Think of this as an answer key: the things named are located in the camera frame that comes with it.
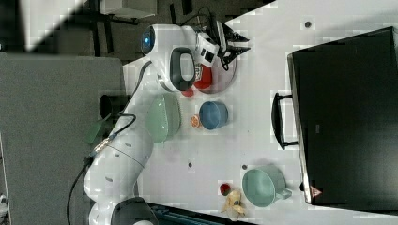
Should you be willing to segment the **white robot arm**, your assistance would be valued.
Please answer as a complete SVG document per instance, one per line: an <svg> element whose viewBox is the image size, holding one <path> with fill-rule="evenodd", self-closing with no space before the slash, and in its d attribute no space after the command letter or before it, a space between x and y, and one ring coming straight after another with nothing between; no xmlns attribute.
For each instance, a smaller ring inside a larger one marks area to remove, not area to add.
<svg viewBox="0 0 398 225"><path fill-rule="evenodd" d="M208 29L157 23L141 37L147 57L131 99L109 136L90 153L84 192L94 202L89 225L112 225L115 209L133 195L133 186L157 143L173 137L181 125L177 94L199 80L201 68L229 66L247 52L248 39L216 21Z"/></svg>

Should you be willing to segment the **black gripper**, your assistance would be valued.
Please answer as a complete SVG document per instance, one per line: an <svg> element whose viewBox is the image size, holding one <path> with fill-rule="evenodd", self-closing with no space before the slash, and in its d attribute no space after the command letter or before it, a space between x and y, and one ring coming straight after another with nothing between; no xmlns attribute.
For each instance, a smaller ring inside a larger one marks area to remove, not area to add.
<svg viewBox="0 0 398 225"><path fill-rule="evenodd" d="M234 31L231 27L224 22L215 19L211 22L211 31L213 40L218 44L218 57L224 63L230 63L235 60L239 55L249 51L250 47L235 47L229 46L228 41L231 42L248 42L249 39Z"/></svg>

